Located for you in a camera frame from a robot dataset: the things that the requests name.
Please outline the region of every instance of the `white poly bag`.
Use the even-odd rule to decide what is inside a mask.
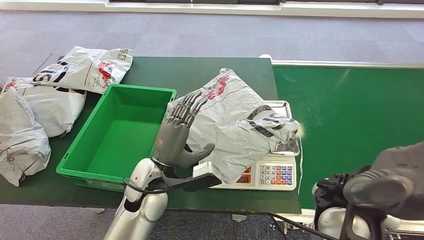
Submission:
[[[215,144],[213,152],[200,163],[213,162],[217,177],[226,184],[235,183],[279,143],[287,143],[299,127],[296,120],[275,113],[231,69],[222,68],[200,90],[202,98],[208,100],[194,119],[187,145],[199,151],[206,144]],[[182,98],[168,104],[167,114]]]
[[[61,60],[38,73],[34,81],[66,89],[102,94],[108,85],[119,84],[133,63],[133,50],[74,47]]]
[[[44,127],[47,137],[71,131],[86,101],[87,92],[48,85],[34,85],[29,77],[10,77],[4,88],[15,88],[29,103],[35,120]]]
[[[15,186],[47,167],[49,139],[28,102],[11,87],[0,94],[0,175]]]

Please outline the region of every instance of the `printed logo on bag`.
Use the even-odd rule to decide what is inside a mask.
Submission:
[[[18,89],[18,86],[16,86],[16,82],[17,82],[17,78],[14,77],[12,78],[7,84],[6,86],[4,86],[4,90],[3,92],[6,93],[8,91],[8,89],[10,88],[14,88],[14,89]]]
[[[267,138],[270,138],[270,137],[274,136],[274,134],[272,132],[268,131],[267,129],[263,128],[262,126],[260,126],[259,124],[257,124],[254,121],[254,118],[256,117],[256,115],[258,115],[259,113],[262,113],[263,111],[272,111],[272,108],[270,106],[268,106],[268,105],[258,106],[247,117],[247,120],[248,120],[247,122],[250,124],[250,126],[252,126],[260,134],[264,135]],[[281,123],[277,119],[287,119],[287,118],[289,118],[287,116],[284,116],[284,115],[281,115],[281,114],[276,114],[276,113],[273,113],[273,114],[269,115],[269,117],[270,118],[268,118],[268,117],[262,118],[262,120],[268,121],[268,124],[272,124],[272,123],[278,124],[277,126],[271,128],[271,129],[273,129],[275,131],[278,131],[278,130],[284,128],[284,126],[287,124],[287,122],[286,123]]]
[[[207,90],[202,93],[202,96],[209,100],[212,100],[216,96],[223,94],[224,89],[227,86],[228,79],[230,79],[228,76],[222,76],[218,78],[218,80],[213,86],[208,87]]]
[[[69,70],[69,65],[65,61],[57,61],[55,64],[52,64],[47,69],[40,71],[39,74],[37,74],[37,76],[35,76],[32,79],[32,81],[46,82],[46,83],[50,82],[52,80],[52,77],[56,76],[58,73],[58,71],[53,70],[53,66],[56,64],[63,66],[62,72],[57,76],[56,79],[53,80],[53,83],[58,83],[60,80],[62,80],[65,77],[67,71]]]
[[[101,87],[105,89],[110,83],[109,80],[112,78],[112,71],[115,67],[115,64],[101,61],[97,67],[98,72],[101,74],[101,78],[103,79],[103,85]]]

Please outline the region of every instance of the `green table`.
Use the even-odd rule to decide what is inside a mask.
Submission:
[[[262,98],[290,103],[293,117],[304,128],[302,208],[314,207],[311,189],[317,180],[371,164],[386,148],[424,140],[424,66],[273,61],[271,69],[267,59],[138,57],[122,83],[173,88],[182,96],[216,76],[221,67],[232,68]],[[0,179],[0,203],[118,206],[121,193],[76,186],[55,171],[98,99],[89,94],[74,129],[64,138],[51,139],[47,169],[29,176],[19,188]],[[205,189],[171,192],[168,207],[299,213],[297,200],[296,191]]]
[[[317,180],[370,165],[384,149],[424,141],[424,65],[272,65],[278,97],[304,129],[302,208],[314,208]]]
[[[122,84],[176,89],[183,96],[200,88],[218,75],[220,68],[233,69],[262,98],[277,100],[274,74],[269,59],[206,57],[136,57]],[[51,157],[47,168],[28,176],[20,187],[0,178],[0,203],[47,206],[116,208],[122,193],[75,185],[56,173],[56,166],[90,115],[100,95],[89,93],[84,109],[72,131],[63,138],[51,138]],[[196,192],[173,190],[168,208],[175,210],[232,213],[300,213],[295,191],[255,191],[203,189]]]

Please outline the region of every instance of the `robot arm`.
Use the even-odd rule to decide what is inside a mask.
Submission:
[[[383,151],[372,166],[321,179],[314,226],[340,240],[382,240],[400,219],[424,219],[424,142]]]
[[[203,98],[194,104],[200,96],[201,92],[189,94],[177,104],[160,125],[152,159],[142,159],[129,180],[124,179],[124,196],[105,240],[146,240],[167,207],[166,192],[169,189],[181,188],[192,192],[222,183],[204,167],[200,172],[195,167],[193,176],[185,179],[178,178],[174,172],[175,168],[196,164],[215,148],[214,144],[207,144],[199,152],[185,150],[190,127],[207,101]]]

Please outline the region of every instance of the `green plastic bin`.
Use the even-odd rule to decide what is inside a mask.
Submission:
[[[123,191],[153,144],[174,89],[110,85],[66,151],[56,172],[77,185]]]

